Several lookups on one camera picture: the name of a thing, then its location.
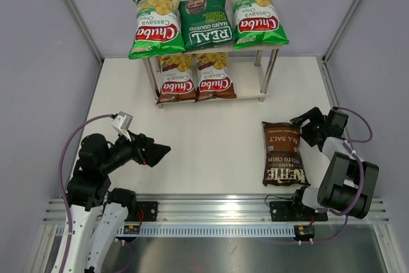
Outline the brown Kettle sea salt bag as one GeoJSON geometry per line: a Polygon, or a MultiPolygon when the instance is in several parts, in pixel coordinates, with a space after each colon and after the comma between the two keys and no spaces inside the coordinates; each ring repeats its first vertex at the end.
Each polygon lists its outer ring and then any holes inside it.
{"type": "Polygon", "coordinates": [[[300,127],[292,123],[261,124],[266,150],[263,185],[309,186],[300,153],[300,127]]]}

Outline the brown Chuba barbeque bag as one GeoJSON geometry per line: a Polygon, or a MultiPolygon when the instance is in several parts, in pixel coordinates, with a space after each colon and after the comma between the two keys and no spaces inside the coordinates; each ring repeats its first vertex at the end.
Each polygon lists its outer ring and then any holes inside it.
{"type": "Polygon", "coordinates": [[[192,56],[176,54],[159,57],[162,84],[157,104],[196,99],[192,56]]]}
{"type": "Polygon", "coordinates": [[[235,99],[234,83],[228,72],[228,53],[194,54],[197,70],[196,102],[215,98],[235,99]]]}

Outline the green Chuba cassava chips bag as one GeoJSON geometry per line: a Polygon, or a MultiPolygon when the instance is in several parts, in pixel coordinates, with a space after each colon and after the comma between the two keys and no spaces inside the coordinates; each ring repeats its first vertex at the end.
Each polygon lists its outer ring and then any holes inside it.
{"type": "Polygon", "coordinates": [[[129,59],[185,52],[180,0],[134,0],[137,27],[129,59]]]}

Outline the green REAL chips bag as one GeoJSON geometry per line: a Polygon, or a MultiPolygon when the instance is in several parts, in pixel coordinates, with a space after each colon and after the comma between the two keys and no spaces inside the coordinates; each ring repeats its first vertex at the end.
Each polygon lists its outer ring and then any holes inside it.
{"type": "Polygon", "coordinates": [[[186,51],[213,48],[236,39],[226,0],[188,0],[179,5],[186,51]]]}

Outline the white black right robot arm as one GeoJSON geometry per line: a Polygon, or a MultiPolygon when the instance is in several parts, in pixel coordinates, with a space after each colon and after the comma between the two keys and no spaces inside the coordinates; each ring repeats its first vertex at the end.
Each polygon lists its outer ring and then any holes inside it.
{"type": "Polygon", "coordinates": [[[330,212],[336,216],[363,219],[369,212],[378,180],[379,167],[359,156],[353,143],[368,143],[373,138],[369,122],[358,112],[346,107],[333,107],[324,115],[318,107],[290,119],[300,127],[301,138],[329,159],[328,168],[318,188],[302,187],[293,195],[290,212],[296,219],[305,219],[312,212],[330,212]],[[364,122],[369,137],[343,137],[352,113],[364,122]]]}

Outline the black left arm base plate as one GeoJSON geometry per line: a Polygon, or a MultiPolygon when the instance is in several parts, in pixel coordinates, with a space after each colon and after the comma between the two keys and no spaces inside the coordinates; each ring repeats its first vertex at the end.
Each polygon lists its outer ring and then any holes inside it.
{"type": "Polygon", "coordinates": [[[136,204],[130,206],[126,222],[156,222],[158,214],[157,201],[137,201],[136,204]]]}

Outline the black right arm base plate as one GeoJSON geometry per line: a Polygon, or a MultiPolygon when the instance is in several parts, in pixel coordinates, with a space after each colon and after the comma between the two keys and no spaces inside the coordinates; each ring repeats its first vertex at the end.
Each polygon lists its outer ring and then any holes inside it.
{"type": "Polygon", "coordinates": [[[327,222],[327,213],[316,213],[315,209],[302,204],[299,198],[275,196],[273,200],[265,198],[272,222],[327,222]]]}

